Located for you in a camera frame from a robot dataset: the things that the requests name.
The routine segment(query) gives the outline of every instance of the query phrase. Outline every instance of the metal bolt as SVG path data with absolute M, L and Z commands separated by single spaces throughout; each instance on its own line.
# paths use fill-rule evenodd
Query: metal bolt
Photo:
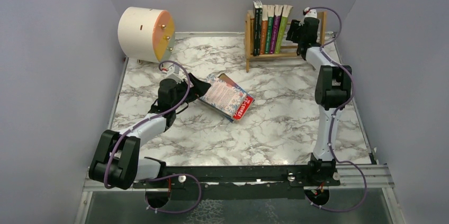
M 179 181 L 180 183 L 184 183 L 185 180 L 186 180 L 185 175 L 180 175 L 180 176 L 178 176 L 178 181 Z
M 289 173 L 287 180 L 289 180 L 289 182 L 293 182 L 295 180 L 295 177 L 292 173 Z
M 338 174 L 337 172 L 334 173 L 334 175 L 332 176 L 332 178 L 336 181 L 340 180 L 340 174 Z

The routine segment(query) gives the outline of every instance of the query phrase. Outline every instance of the book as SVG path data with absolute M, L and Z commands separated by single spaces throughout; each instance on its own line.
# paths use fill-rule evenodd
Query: book
M 252 10 L 248 11 L 249 13 L 249 25 L 250 25 L 250 31 L 251 31 L 251 39 L 254 40 L 254 12 Z M 249 48 L 250 50 L 253 49 L 254 46 L 254 41 L 251 41 L 251 47 Z
M 253 2 L 254 12 L 254 46 L 253 56 L 258 56 L 261 52 L 261 28 L 262 28 L 262 2 Z
M 260 55 L 265 53 L 267 25 L 268 25 L 268 7 L 267 5 L 262 5 L 261 51 L 259 53 Z
M 207 76 L 204 81 L 211 84 L 211 87 L 199 100 L 225 116 L 233 118 L 247 94 L 213 74 Z
M 271 31 L 273 30 L 273 17 L 274 17 L 274 5 L 267 6 L 268 13 L 268 25 L 267 25 L 267 36 L 265 40 L 265 51 L 264 53 L 270 53 L 270 43 L 271 43 Z
M 282 8 L 281 23 L 279 24 L 276 48 L 274 49 L 274 53 L 281 52 L 282 40 L 284 39 L 285 28 L 287 27 L 287 21 L 289 19 L 289 15 L 290 12 L 292 11 L 292 8 L 293 6 L 291 5 L 284 5 Z
M 282 5 L 274 5 L 273 30 L 271 31 L 270 53 L 274 53 L 276 48 L 277 32 L 281 23 Z
M 238 121 L 245 115 L 245 113 L 248 110 L 249 106 L 251 106 L 251 104 L 254 102 L 254 98 L 251 95 L 249 95 L 245 90 L 243 90 L 236 82 L 234 82 L 225 73 L 220 74 L 220 76 L 218 76 L 218 78 L 223 80 L 223 81 L 225 81 L 226 83 L 232 85 L 233 87 L 241 90 L 242 92 L 246 93 L 246 98 L 242 102 L 242 104 L 240 105 L 237 113 L 232 118 L 228 118 L 228 117 L 225 116 L 230 122 Z

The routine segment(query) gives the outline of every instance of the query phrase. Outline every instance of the wooden bookshelf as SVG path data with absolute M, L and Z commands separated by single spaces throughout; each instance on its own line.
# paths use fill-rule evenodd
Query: wooden bookshelf
M 327 19 L 327 13 L 326 11 L 318 12 L 317 13 L 318 19 L 320 20 L 320 43 L 324 44 L 325 41 L 325 34 L 326 34 L 326 19 Z M 250 13 L 246 13 L 246 19 L 245 19 L 245 58 L 246 58 L 246 72 L 249 72 L 249 63 L 251 60 L 263 60 L 263 59 L 277 59 L 277 58 L 294 58 L 298 57 L 296 54 L 296 49 L 298 48 L 298 45 L 289 45 L 289 46 L 281 46 L 282 50 L 286 49 L 295 49 L 294 52 L 283 52 L 280 53 L 265 53 L 263 55 L 253 56 L 253 45 L 254 45 L 254 39 L 253 39 L 253 32 L 254 28 L 251 27 L 253 25 L 254 19 L 250 18 Z

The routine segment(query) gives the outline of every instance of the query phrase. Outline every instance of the purple book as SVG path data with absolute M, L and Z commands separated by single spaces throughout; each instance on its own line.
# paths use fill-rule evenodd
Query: purple book
M 279 25 L 281 24 L 283 5 L 274 5 L 274 19 L 273 19 L 273 30 L 271 32 L 271 43 L 270 43 L 270 53 L 274 53 L 276 48 L 277 32 L 279 32 Z

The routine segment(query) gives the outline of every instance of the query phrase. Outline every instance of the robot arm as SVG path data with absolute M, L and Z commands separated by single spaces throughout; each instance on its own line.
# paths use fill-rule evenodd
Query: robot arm
M 315 170 L 323 170 L 323 166 L 329 166 L 330 174 L 332 167 L 335 167 L 330 146 L 334 147 L 338 122 L 343 111 L 342 109 L 336 109 L 349 100 L 351 79 L 317 42 L 319 20 L 316 10 L 306 8 L 303 15 L 302 21 L 292 20 L 286 39 L 297 43 L 297 55 L 319 71 L 315 101 L 319 105 L 320 120 L 317 143 L 311 156 L 311 162 L 314 162 L 312 169 Z M 350 73 L 352 72 L 350 66 L 343 67 Z M 334 123 L 331 127 L 332 118 L 334 118 Z
M 156 178 L 166 166 L 165 162 L 139 156 L 139 149 L 152 138 L 167 131 L 176 119 L 176 110 L 162 114 L 176 106 L 185 96 L 188 84 L 178 76 L 178 68 L 169 68 L 166 78 L 159 83 L 158 99 L 143 119 L 121 131 L 106 130 L 102 133 L 89 168 L 89 178 L 103 182 L 107 163 L 113 147 L 123 137 L 114 154 L 108 172 L 107 183 L 112 187 L 128 189 L 134 181 Z M 184 103 L 188 104 L 203 96 L 210 84 L 188 74 L 191 87 Z

